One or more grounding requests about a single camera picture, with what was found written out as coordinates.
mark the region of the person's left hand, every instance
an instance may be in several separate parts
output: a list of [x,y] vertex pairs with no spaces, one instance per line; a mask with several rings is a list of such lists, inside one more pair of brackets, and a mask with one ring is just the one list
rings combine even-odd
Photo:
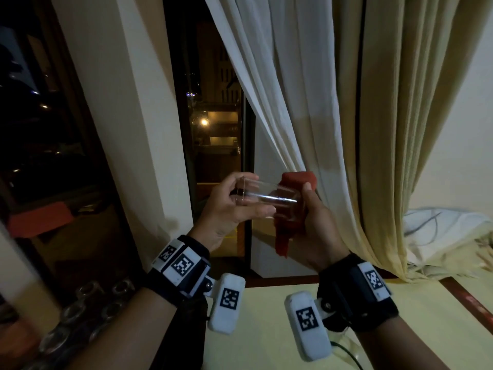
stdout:
[[241,222],[272,216],[276,209],[272,205],[255,204],[237,206],[229,197],[239,178],[258,180],[254,173],[231,173],[215,186],[202,215],[188,233],[188,236],[202,243],[210,252],[219,248],[224,236],[233,231]]

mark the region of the wristband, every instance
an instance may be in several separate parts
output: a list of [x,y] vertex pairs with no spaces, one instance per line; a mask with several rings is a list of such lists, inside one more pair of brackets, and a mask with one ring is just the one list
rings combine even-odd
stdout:
[[202,281],[211,269],[209,257],[208,249],[200,242],[182,235],[169,242],[152,262],[144,287],[178,306],[202,292]]
[[351,253],[319,273],[317,297],[336,313],[324,320],[330,331],[368,332],[399,311],[377,270]]

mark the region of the curtain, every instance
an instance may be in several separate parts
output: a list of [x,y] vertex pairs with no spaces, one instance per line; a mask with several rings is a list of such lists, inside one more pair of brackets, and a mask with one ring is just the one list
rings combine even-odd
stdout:
[[285,168],[312,170],[348,247],[405,278],[402,217],[491,0],[206,2]]

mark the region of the white fabric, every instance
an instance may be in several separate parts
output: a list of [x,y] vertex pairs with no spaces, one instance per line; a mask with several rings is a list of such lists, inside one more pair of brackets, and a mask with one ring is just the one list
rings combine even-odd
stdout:
[[403,219],[407,260],[425,265],[440,252],[451,250],[479,225],[491,222],[481,213],[444,208],[409,210]]
[[315,173],[342,238],[366,254],[344,167],[332,0],[206,3],[257,121],[287,171]]

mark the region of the beige curtain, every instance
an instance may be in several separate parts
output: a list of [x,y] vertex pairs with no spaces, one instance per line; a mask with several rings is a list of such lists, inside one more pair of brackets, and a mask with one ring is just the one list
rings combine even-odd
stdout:
[[492,0],[333,0],[349,194],[376,265],[406,278],[402,217]]

